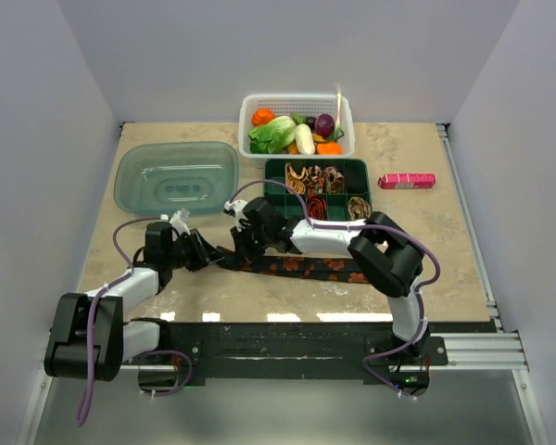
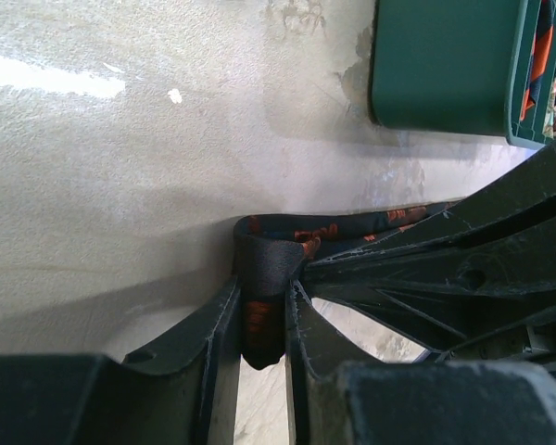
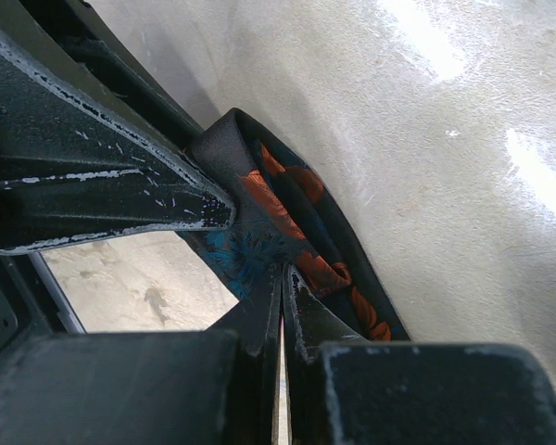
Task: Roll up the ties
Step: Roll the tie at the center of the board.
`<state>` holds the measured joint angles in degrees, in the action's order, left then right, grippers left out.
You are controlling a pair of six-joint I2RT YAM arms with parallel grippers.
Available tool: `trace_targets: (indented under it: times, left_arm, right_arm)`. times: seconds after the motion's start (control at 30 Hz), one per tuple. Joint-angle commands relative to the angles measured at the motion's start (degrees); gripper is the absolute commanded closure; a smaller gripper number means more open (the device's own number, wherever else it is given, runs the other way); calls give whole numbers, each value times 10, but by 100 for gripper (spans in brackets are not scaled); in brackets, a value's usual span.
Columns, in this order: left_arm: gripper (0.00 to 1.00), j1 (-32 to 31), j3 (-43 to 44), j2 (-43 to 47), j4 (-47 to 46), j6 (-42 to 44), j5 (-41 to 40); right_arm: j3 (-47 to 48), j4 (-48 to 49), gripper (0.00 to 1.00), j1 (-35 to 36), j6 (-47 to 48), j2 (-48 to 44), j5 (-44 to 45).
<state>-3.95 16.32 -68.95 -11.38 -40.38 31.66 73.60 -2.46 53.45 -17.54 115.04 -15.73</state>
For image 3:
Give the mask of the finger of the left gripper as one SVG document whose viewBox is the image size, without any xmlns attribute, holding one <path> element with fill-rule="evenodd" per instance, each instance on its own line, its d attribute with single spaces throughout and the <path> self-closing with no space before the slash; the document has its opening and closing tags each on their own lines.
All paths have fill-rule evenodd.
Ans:
<svg viewBox="0 0 556 445">
<path fill-rule="evenodd" d="M 68 56 L 177 147 L 203 133 L 88 2 L 26 0 L 22 5 Z"/>
<path fill-rule="evenodd" d="M 154 231 L 214 231 L 229 195 L 71 59 L 0 13 L 0 255 Z"/>
</svg>

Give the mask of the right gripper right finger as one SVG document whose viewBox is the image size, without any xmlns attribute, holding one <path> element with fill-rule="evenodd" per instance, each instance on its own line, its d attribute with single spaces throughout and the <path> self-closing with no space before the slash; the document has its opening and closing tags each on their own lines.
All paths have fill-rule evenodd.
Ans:
<svg viewBox="0 0 556 445">
<path fill-rule="evenodd" d="M 283 269 L 293 444 L 556 444 L 556 394 L 507 344 L 371 342 Z"/>
</svg>

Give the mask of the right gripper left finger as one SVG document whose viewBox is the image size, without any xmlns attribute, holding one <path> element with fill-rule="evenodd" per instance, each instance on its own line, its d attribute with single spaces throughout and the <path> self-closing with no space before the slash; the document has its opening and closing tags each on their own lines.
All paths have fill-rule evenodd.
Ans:
<svg viewBox="0 0 556 445">
<path fill-rule="evenodd" d="M 38 339 L 0 377 L 0 444 L 273 444 L 282 273 L 203 331 Z"/>
</svg>

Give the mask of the dark orange floral tie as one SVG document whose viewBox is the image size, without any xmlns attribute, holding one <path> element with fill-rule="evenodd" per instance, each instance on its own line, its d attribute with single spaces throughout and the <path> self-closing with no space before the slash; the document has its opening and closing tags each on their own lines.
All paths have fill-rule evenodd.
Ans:
<svg viewBox="0 0 556 445">
<path fill-rule="evenodd" d="M 320 176 L 260 122 L 233 108 L 183 152 L 234 200 L 229 228 L 182 237 L 238 299 L 248 299 L 273 265 L 290 264 L 363 337 L 409 339 Z"/>
</svg>

